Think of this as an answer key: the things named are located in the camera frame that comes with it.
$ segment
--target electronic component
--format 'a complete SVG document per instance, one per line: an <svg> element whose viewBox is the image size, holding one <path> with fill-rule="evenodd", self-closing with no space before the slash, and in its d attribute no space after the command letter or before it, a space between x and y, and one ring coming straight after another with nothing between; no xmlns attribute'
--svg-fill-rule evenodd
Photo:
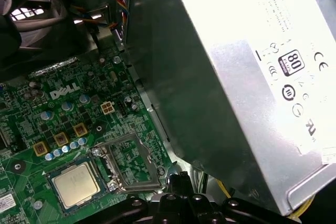
<svg viewBox="0 0 336 224"><path fill-rule="evenodd" d="M117 75L116 75L116 72L111 71L111 72L110 72L110 76L111 76L111 78L112 78L112 80L113 80L114 82L117 82L117 81L118 81L118 77L117 77Z"/></svg>
<svg viewBox="0 0 336 224"><path fill-rule="evenodd" d="M63 147L62 147L62 152L64 152L64 153L68 153L68 152L70 152L71 151L71 149L70 149L70 147L68 146L68 145L64 145Z"/></svg>
<svg viewBox="0 0 336 224"><path fill-rule="evenodd" d="M71 102L64 102L61 107L64 111L71 111L73 110L74 105Z"/></svg>
<svg viewBox="0 0 336 224"><path fill-rule="evenodd" d="M118 105L118 107L119 107L119 109L120 109L120 113L121 113L121 115L122 115L122 116L127 115L127 113L126 113L126 107L125 107L124 103L121 102L121 101L117 101L117 105Z"/></svg>
<svg viewBox="0 0 336 224"><path fill-rule="evenodd" d="M4 135L2 130L0 129L0 150L3 150L10 146L10 141L9 139Z"/></svg>
<svg viewBox="0 0 336 224"><path fill-rule="evenodd" d="M26 92L23 94L23 99L26 101L34 101L35 97L30 92Z"/></svg>
<svg viewBox="0 0 336 224"><path fill-rule="evenodd" d="M74 150L74 149L77 149L79 147L79 144L77 141L73 141L70 143L69 145L70 149Z"/></svg>
<svg viewBox="0 0 336 224"><path fill-rule="evenodd" d="M90 157L84 157L48 175L64 213L70 214L107 190Z"/></svg>
<svg viewBox="0 0 336 224"><path fill-rule="evenodd" d="M0 110L4 110L4 109L6 109L6 108L7 108L6 103L4 103L4 102L0 102Z"/></svg>
<svg viewBox="0 0 336 224"><path fill-rule="evenodd" d="M73 127L73 130L75 131L75 134L78 137L84 136L88 134L88 130L86 129L84 123L79 123Z"/></svg>
<svg viewBox="0 0 336 224"><path fill-rule="evenodd" d="M42 120L47 121L54 118L54 113L51 111L43 111L40 116Z"/></svg>
<svg viewBox="0 0 336 224"><path fill-rule="evenodd" d="M105 80L106 80L106 76L105 76L105 74L101 74L101 75L99 76L99 80L100 80L100 81L105 81Z"/></svg>
<svg viewBox="0 0 336 224"><path fill-rule="evenodd" d="M79 97L79 102L82 104L88 104L90 102L90 97L87 94L81 94Z"/></svg>
<svg viewBox="0 0 336 224"><path fill-rule="evenodd" d="M148 171L147 181L136 181L133 177L133 182L130 183L128 178L125 178L120 172L120 165L126 163L124 160L121 160L120 149L118 146L134 146L134 151L132 153L138 154L137 164L142 163L143 169ZM150 161L150 152L149 149L143 145L142 141L138 138L136 134L125 135L120 138L104 142L96 145L92 148L92 154L101 156L106 161L105 168L110 171L113 175L109 183L116 183L121 188L121 193L128 193L130 191L153 191L157 189L162 189L162 185L157 177L157 167Z"/></svg>
<svg viewBox="0 0 336 224"><path fill-rule="evenodd" d="M47 144L44 141L34 144L33 149L36 156L38 157L45 155L49 151L49 148L47 147Z"/></svg>
<svg viewBox="0 0 336 224"><path fill-rule="evenodd" d="M60 118L61 118L62 123L65 123L68 121L68 118L66 115L62 115Z"/></svg>
<svg viewBox="0 0 336 224"><path fill-rule="evenodd" d="M103 104L100 105L100 107L104 115L113 113L115 111L111 102L104 102Z"/></svg>
<svg viewBox="0 0 336 224"><path fill-rule="evenodd" d="M131 105L131 109L132 109L133 111L137 111L137 110L139 109L139 107L138 107L138 105L137 105L136 103L133 103L133 104Z"/></svg>
<svg viewBox="0 0 336 224"><path fill-rule="evenodd" d="M34 98L42 98L44 97L44 92L42 90L39 89L33 89L31 91L31 94Z"/></svg>
<svg viewBox="0 0 336 224"><path fill-rule="evenodd" d="M87 73L87 75L88 75L89 79L93 80L93 79L94 79L94 75L95 75L95 73L92 72L92 71L89 71L89 72Z"/></svg>
<svg viewBox="0 0 336 224"><path fill-rule="evenodd" d="M130 103L132 103L132 98L128 95L127 97L125 97L124 98L124 102L126 103L126 104L130 104Z"/></svg>
<svg viewBox="0 0 336 224"><path fill-rule="evenodd" d="M49 129L47 124L45 124L45 123L41 124L40 128L41 128L42 131L47 131Z"/></svg>
<svg viewBox="0 0 336 224"><path fill-rule="evenodd" d="M63 145L69 143L69 138L64 132L56 134L54 136L54 139L59 147L62 147Z"/></svg>
<svg viewBox="0 0 336 224"><path fill-rule="evenodd" d="M91 97L91 100L93 103L98 103L100 101L99 96L95 94L93 97Z"/></svg>
<svg viewBox="0 0 336 224"><path fill-rule="evenodd" d="M60 157L62 154L63 154L63 151L60 148L53 151L53 155L55 157Z"/></svg>
<svg viewBox="0 0 336 224"><path fill-rule="evenodd" d="M106 59L105 59L105 58L99 58L99 64L100 64L101 66L105 66L105 64L106 64Z"/></svg>
<svg viewBox="0 0 336 224"><path fill-rule="evenodd" d="M51 161L55 158L54 154L53 153L47 153L45 156L44 156L45 160L46 161Z"/></svg>
<svg viewBox="0 0 336 224"><path fill-rule="evenodd" d="M78 140L78 144L79 145L85 145L87 143L87 139L86 137L81 137L79 140Z"/></svg>
<svg viewBox="0 0 336 224"><path fill-rule="evenodd" d="M43 87L42 83L35 82L35 81L31 81L31 82L29 83L29 86L30 86L32 89L42 89L42 87Z"/></svg>

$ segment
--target screw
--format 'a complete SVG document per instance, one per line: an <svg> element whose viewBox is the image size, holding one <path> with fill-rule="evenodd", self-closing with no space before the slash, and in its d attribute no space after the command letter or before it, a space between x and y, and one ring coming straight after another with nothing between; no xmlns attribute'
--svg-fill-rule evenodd
<svg viewBox="0 0 336 224"><path fill-rule="evenodd" d="M132 206L135 206L135 207L138 207L138 206L141 206L142 203L139 201L139 200L135 200L133 203L132 203Z"/></svg>
<svg viewBox="0 0 336 224"><path fill-rule="evenodd" d="M33 204L33 208L35 209L35 210L39 210L39 209L41 209L42 208L42 206L43 206L43 203L42 203L42 201L36 201L36 202L34 202L34 204Z"/></svg>
<svg viewBox="0 0 336 224"><path fill-rule="evenodd" d="M102 155L102 151L100 148L94 148L92 149L92 154L95 157L100 157Z"/></svg>
<svg viewBox="0 0 336 224"><path fill-rule="evenodd" d="M201 200L202 197L201 197L201 195L196 194L196 195L193 196L193 199L195 199L195 200Z"/></svg>
<svg viewBox="0 0 336 224"><path fill-rule="evenodd" d="M115 182L111 182L111 183L109 184L109 190L110 190L110 191L115 191L115 190L117 190L117 189L118 189L118 187L117 187L117 185L116 185Z"/></svg>
<svg viewBox="0 0 336 224"><path fill-rule="evenodd" d="M168 200L174 200L174 199L176 199L176 198L175 198L174 195L171 195L171 194L170 194L170 195L167 196L167 199L168 199Z"/></svg>
<svg viewBox="0 0 336 224"><path fill-rule="evenodd" d="M238 204L238 202L235 201L235 200L230 200L230 201L229 201L229 205L232 206L232 207L236 207L236 206L238 206L239 204Z"/></svg>
<svg viewBox="0 0 336 224"><path fill-rule="evenodd" d="M119 56L114 56L114 57L113 57L113 63L114 63L114 64L119 64L120 62L121 62L121 59L120 59Z"/></svg>
<svg viewBox="0 0 336 224"><path fill-rule="evenodd" d="M138 105L136 104L136 103L133 103L132 105L131 105L131 109L133 110L133 111L136 111L136 110L138 110Z"/></svg>

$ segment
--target dell logo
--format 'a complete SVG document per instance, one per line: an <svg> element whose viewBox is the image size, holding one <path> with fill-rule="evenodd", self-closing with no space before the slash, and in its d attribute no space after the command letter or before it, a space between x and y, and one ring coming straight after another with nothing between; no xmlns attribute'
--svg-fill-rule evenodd
<svg viewBox="0 0 336 224"><path fill-rule="evenodd" d="M55 100L55 99L59 98L61 95L70 94L70 93L73 93L77 90L80 90L80 87L78 87L73 82L71 85L67 85L65 88L60 88L59 90L54 90L54 91L50 92L50 96L53 100Z"/></svg>

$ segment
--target capacitor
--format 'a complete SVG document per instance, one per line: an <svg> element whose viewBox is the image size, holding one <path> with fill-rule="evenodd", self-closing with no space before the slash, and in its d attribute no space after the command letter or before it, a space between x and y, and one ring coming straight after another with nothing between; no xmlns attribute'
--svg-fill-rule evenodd
<svg viewBox="0 0 336 224"><path fill-rule="evenodd" d="M79 144L79 145L85 145L87 141L88 141L88 140L86 139L86 137L81 137L81 138L78 140L78 144Z"/></svg>
<svg viewBox="0 0 336 224"><path fill-rule="evenodd" d="M73 141L70 143L70 149L74 150L74 149L77 149L79 146L78 142L77 141Z"/></svg>
<svg viewBox="0 0 336 224"><path fill-rule="evenodd" d="M136 110L138 110L138 105L136 104L136 103L133 103L132 105L131 105L131 109L133 110L133 111L136 111Z"/></svg>
<svg viewBox="0 0 336 224"><path fill-rule="evenodd" d="M90 97L87 94L81 94L79 97L79 102L83 104L88 104L90 102Z"/></svg>
<svg viewBox="0 0 336 224"><path fill-rule="evenodd" d="M32 89L42 89L42 87L43 87L42 83L35 82L35 81L31 81L31 82L29 83L29 86L30 86Z"/></svg>
<svg viewBox="0 0 336 224"><path fill-rule="evenodd" d="M130 97L130 96L127 96L127 97L125 97L124 98L124 102L126 103L126 104L130 104L130 103L132 103L132 98Z"/></svg>
<svg viewBox="0 0 336 224"><path fill-rule="evenodd" d="M64 152L64 153L67 153L67 152L70 152L70 147L68 146L68 145L64 145L64 146L62 146L62 151Z"/></svg>
<svg viewBox="0 0 336 224"><path fill-rule="evenodd" d="M101 66L105 66L105 64L106 64L106 59L105 59L105 58L99 58L99 64L100 64Z"/></svg>
<svg viewBox="0 0 336 224"><path fill-rule="evenodd" d="M51 111L43 111L40 116L42 120L47 121L54 118L54 113Z"/></svg>
<svg viewBox="0 0 336 224"><path fill-rule="evenodd" d="M110 76L111 76L111 78L112 78L112 80L113 80L114 82L117 82L117 81L118 81L118 77L117 77L116 72L111 71L111 72L110 72Z"/></svg>
<svg viewBox="0 0 336 224"><path fill-rule="evenodd" d="M71 102L64 102L61 107L64 111L71 111L73 110L74 105Z"/></svg>
<svg viewBox="0 0 336 224"><path fill-rule="evenodd" d="M55 157L59 157L63 154L63 151L62 151L62 149L59 148L59 149L54 150L53 154L54 154Z"/></svg>
<svg viewBox="0 0 336 224"><path fill-rule="evenodd" d="M89 71L89 72L88 72L88 77L89 77L91 80L94 79L94 75L95 75L94 72L92 72L92 71Z"/></svg>
<svg viewBox="0 0 336 224"><path fill-rule="evenodd" d="M55 158L55 156L53 155L53 153L47 153L44 158L46 159L46 161L51 161Z"/></svg>
<svg viewBox="0 0 336 224"><path fill-rule="evenodd" d="M26 101L34 101L35 97L31 93L26 92L23 94L23 99L25 99Z"/></svg>
<svg viewBox="0 0 336 224"><path fill-rule="evenodd" d="M44 92L42 90L39 89L32 89L31 91L32 96L35 98L42 98L44 96Z"/></svg>

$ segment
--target green circuit board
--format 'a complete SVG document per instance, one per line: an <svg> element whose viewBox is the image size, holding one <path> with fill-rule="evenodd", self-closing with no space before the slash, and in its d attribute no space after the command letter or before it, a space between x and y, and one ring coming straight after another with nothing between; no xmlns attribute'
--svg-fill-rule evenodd
<svg viewBox="0 0 336 224"><path fill-rule="evenodd" d="M75 223L126 199L107 186L105 160L92 154L99 144L111 143L127 185L151 179L143 150L152 165L165 171L171 166L117 46L111 37L101 44L100 54L92 51L0 84L0 223ZM60 133L65 138L58 144ZM131 138L113 143L129 134L142 151ZM77 196L65 198L62 190L83 170L95 190L70 203ZM164 181L165 175L158 176Z"/></svg>

